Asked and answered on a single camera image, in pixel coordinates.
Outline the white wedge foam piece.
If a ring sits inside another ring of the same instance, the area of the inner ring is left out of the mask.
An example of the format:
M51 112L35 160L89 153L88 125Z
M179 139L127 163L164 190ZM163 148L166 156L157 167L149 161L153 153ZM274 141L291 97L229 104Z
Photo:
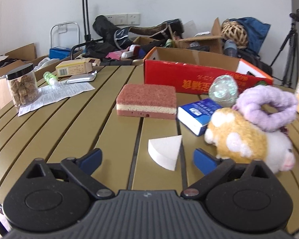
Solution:
M175 171L182 143L182 135L150 139L148 153L164 169Z

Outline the blue white tissue pack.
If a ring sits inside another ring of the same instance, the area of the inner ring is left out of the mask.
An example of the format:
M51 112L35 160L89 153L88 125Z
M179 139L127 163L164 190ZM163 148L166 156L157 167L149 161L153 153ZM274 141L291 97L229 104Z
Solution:
M205 133L212 114L222 106L210 98L178 107L177 118L196 136Z

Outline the crumpled clear plastic ball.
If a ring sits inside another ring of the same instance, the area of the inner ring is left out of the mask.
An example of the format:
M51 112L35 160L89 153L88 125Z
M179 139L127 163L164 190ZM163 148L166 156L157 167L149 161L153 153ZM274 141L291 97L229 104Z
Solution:
M238 95L238 85L228 74L216 77L209 88L209 97L222 107L232 107Z

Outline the printed paper leaflet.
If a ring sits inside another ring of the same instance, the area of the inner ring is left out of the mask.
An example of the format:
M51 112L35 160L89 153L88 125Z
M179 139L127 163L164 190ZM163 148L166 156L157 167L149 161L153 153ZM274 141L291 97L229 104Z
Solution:
M94 89L90 83L66 84L66 81L62 81L56 87L50 85L44 86L39 88L39 97L36 101L19 108L18 116L20 117L43 106L57 103L65 98L70 98Z

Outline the pink layered sponge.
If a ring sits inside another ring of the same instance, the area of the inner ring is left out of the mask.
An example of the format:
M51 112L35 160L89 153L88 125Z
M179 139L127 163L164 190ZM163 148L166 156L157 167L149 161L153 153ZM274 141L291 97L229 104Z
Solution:
M117 115L157 119L175 119L176 90L172 86L126 84L116 99Z

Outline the silver foil packet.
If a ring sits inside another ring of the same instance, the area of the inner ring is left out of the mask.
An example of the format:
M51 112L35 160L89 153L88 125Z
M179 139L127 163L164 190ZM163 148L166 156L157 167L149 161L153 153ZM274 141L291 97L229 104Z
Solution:
M91 82L91 81L94 81L96 76L97 76L97 71L94 71L92 73L73 75L69 79L66 80L66 84Z

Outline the small green bottle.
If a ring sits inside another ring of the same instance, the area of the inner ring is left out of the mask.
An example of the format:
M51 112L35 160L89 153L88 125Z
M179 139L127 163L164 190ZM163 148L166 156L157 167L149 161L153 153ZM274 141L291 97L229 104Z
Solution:
M51 86L57 86L59 83L57 77L48 71L43 74L43 78Z

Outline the yellow cardboard medicine box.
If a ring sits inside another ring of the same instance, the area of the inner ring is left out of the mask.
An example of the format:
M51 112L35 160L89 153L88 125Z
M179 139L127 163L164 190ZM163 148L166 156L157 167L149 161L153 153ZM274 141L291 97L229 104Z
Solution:
M55 67L57 77L68 77L77 74L90 73L94 66L99 66L100 59L96 58L81 58L69 61L63 61Z

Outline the clear jar black lid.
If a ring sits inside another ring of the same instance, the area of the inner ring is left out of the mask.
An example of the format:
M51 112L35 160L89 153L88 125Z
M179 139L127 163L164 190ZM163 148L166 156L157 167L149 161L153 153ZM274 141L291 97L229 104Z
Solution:
M23 107L38 99L39 89L32 63L11 70L6 74L6 79L15 107Z

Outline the left cardboard boxes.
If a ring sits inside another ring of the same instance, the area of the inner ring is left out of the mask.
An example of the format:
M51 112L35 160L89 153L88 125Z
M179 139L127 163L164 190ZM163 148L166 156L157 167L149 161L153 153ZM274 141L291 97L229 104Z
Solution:
M0 56L0 78L4 78L7 72L26 63L33 63L34 66L37 66L46 57L48 55L37 56L34 43L6 52L3 56Z

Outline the brown open cardboard box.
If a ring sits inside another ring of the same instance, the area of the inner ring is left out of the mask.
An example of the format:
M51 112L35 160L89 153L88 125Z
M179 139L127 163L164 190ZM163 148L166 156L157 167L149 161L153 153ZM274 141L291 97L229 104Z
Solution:
M172 39L177 48L198 49L207 47L205 51L213 53L223 53L222 35L219 18L214 20L211 31L195 33L196 25L193 21L182 24L180 19L172 20L171 27Z

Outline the black hand trolley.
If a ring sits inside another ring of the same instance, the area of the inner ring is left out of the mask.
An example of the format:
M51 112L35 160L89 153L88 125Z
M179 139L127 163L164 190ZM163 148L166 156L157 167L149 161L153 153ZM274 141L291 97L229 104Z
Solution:
M89 25L89 4L88 0L82 0L82 11L83 11L83 24L84 24L84 43L77 44L71 48L70 58L73 58L74 51L83 46L96 44L96 42L102 42L104 39L92 39L90 34L90 25Z

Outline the woven rattan ball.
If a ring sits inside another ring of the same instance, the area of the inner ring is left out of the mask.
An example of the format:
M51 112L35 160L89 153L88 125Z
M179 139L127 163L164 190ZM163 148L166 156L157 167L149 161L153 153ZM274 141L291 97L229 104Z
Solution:
M247 48L248 34L237 21L225 20L221 25L221 35L224 40L235 42L239 48Z

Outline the blue fabric bag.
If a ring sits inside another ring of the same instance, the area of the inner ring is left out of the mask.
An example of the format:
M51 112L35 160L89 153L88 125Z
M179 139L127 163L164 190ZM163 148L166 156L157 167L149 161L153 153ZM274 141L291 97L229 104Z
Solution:
M229 21L236 21L244 27L248 36L247 48L258 54L268 35L270 24L263 23L253 17L230 18Z

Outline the white wall socket strip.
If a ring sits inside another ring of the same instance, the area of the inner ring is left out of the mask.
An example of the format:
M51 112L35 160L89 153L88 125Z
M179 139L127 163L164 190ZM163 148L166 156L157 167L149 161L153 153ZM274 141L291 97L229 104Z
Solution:
M140 25L141 14L129 13L129 14L110 14L105 17L114 25L117 26L138 26Z

